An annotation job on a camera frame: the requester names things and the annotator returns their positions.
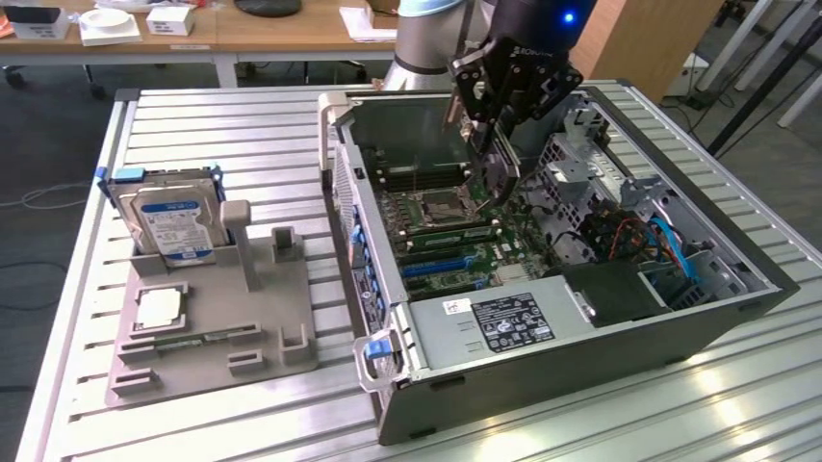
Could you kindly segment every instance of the motherboard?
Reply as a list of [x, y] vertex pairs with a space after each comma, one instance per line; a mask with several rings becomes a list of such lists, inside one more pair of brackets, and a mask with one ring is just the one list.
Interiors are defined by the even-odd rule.
[[413, 301], [542, 277], [557, 261], [525, 199], [493, 206], [475, 177], [459, 186], [378, 192]]

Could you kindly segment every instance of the slotted metal surface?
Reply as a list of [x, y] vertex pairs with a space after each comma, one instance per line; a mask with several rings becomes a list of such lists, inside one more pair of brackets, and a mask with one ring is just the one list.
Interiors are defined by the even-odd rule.
[[[143, 91], [136, 103], [115, 107], [114, 166], [218, 161], [228, 199], [252, 203], [251, 235], [287, 223], [306, 236], [322, 365], [258, 384], [106, 409], [131, 240], [92, 192], [19, 460], [822, 460], [820, 254], [642, 96], [611, 82], [594, 84], [802, 284], [764, 318], [682, 364], [381, 447], [357, 382], [318, 176], [316, 99], [340, 88]], [[615, 132], [611, 137], [625, 165], [650, 172], [631, 144]]]

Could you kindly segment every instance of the wooden cabinet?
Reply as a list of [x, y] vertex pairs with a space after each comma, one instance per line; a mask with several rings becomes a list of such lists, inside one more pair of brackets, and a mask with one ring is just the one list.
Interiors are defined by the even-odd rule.
[[589, 79], [627, 79], [666, 95], [723, 0], [599, 0], [571, 61]]

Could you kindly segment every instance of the gray carpet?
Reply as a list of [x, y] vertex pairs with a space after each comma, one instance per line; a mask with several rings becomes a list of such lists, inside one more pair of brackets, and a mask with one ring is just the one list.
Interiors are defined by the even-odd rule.
[[[711, 28], [699, 52], [711, 60], [734, 31], [730, 21], [723, 29]], [[754, 49], [761, 38], [745, 43], [738, 58]], [[387, 65], [371, 64], [371, 76], [385, 75]], [[214, 68], [206, 64], [175, 64], [164, 69], [150, 65], [95, 66], [98, 82], [114, 92], [116, 88], [167, 89], [215, 87]], [[800, 63], [780, 89], [753, 117], [766, 112], [812, 70]], [[30, 87], [12, 90], [0, 84], [0, 149], [6, 175], [0, 202], [16, 200], [22, 194], [59, 183], [90, 179], [99, 154], [111, 111], [111, 100], [96, 101], [86, 92], [86, 76], [79, 66], [31, 67], [23, 71]], [[272, 64], [246, 82], [250, 86], [302, 85], [302, 64]], [[311, 64], [311, 83], [354, 83], [357, 72], [342, 64]], [[741, 105], [746, 94], [731, 90]], [[822, 101], [814, 102], [792, 130], [777, 127], [776, 119], [788, 105], [766, 120], [723, 159], [723, 163], [808, 239], [822, 246]], [[699, 114], [683, 111], [694, 122]], [[667, 110], [687, 127], [677, 110]], [[717, 105], [697, 134], [710, 142], [735, 110]], [[68, 201], [82, 191], [56, 193], [50, 199]], [[55, 211], [0, 208], [0, 265], [46, 260], [68, 265], [75, 236], [80, 226], [82, 207]], [[0, 304], [27, 306], [48, 302], [60, 293], [62, 274], [56, 269], [0, 269]], [[0, 310], [0, 386], [34, 384], [51, 330], [52, 308], [35, 313]], [[0, 394], [0, 461], [12, 460], [26, 419], [27, 393]]]

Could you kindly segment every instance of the blue pci slot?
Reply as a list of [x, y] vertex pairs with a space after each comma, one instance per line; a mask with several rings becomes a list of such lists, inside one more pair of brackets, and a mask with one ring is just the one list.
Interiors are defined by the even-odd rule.
[[474, 257], [462, 257], [439, 262], [426, 262], [410, 265], [402, 269], [402, 277], [426, 276], [439, 272], [466, 270], [474, 264]]

